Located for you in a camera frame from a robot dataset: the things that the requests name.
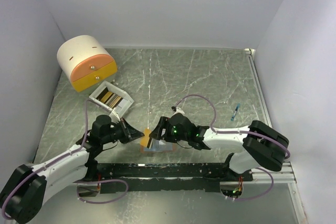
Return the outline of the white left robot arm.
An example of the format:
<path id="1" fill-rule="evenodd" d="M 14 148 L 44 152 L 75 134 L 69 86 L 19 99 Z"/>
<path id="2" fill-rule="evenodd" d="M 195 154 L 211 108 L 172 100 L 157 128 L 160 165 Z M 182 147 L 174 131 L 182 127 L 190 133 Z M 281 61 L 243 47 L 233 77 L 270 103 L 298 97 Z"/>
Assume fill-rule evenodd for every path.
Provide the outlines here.
<path id="1" fill-rule="evenodd" d="M 53 195 L 73 184 L 95 184 L 99 178 L 96 157 L 104 145 L 127 144 L 144 134 L 125 119 L 112 122 L 100 115 L 70 149 L 37 165 L 18 166 L 1 191 L 1 214 L 6 220 L 28 223 Z"/>

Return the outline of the pink blue card holder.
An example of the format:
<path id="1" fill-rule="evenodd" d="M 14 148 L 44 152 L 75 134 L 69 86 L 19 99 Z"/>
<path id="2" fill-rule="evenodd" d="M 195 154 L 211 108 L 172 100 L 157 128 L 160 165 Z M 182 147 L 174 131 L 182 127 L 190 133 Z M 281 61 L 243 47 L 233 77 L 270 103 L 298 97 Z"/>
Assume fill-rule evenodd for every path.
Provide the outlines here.
<path id="1" fill-rule="evenodd" d="M 176 144 L 158 140 L 152 141 L 152 145 L 150 148 L 140 146 L 140 151 L 142 153 L 165 153 L 173 152 L 175 150 Z"/>

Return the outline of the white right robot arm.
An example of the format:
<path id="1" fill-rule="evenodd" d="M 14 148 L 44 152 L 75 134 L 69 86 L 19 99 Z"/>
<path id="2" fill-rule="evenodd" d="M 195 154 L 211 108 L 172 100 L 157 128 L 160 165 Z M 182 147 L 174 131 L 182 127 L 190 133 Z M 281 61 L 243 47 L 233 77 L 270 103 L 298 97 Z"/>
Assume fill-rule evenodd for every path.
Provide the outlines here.
<path id="1" fill-rule="evenodd" d="M 230 181 L 259 167 L 279 172 L 290 156 L 289 140 L 258 120 L 240 128 L 212 129 L 195 125 L 182 113 L 175 113 L 170 118 L 161 117 L 149 138 L 170 143 L 186 141 L 196 150 L 241 146 L 244 150 L 228 157 L 227 165 L 223 167 L 223 176 Z"/>

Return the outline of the gold black-stripe credit card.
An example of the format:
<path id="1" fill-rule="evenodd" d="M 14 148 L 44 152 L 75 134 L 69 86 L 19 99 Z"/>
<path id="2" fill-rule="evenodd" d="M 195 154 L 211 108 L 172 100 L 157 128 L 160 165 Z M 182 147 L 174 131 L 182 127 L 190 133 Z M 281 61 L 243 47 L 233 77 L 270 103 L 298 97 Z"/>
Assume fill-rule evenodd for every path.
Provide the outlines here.
<path id="1" fill-rule="evenodd" d="M 140 145 L 142 147 L 150 149 L 152 147 L 152 139 L 150 138 L 150 134 L 152 131 L 149 128 L 146 128 L 143 132 L 144 136 L 140 140 Z"/>

